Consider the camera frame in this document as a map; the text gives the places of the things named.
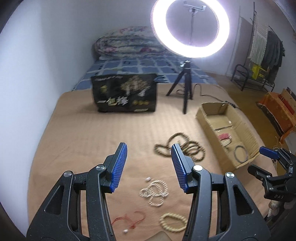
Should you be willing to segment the gloved left hand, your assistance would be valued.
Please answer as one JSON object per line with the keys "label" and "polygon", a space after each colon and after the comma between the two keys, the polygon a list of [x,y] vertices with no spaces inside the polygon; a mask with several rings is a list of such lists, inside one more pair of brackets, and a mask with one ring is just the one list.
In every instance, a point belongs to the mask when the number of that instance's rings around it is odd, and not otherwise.
{"label": "gloved left hand", "polygon": [[152,237],[153,241],[171,241],[170,237],[163,231],[156,233]]}

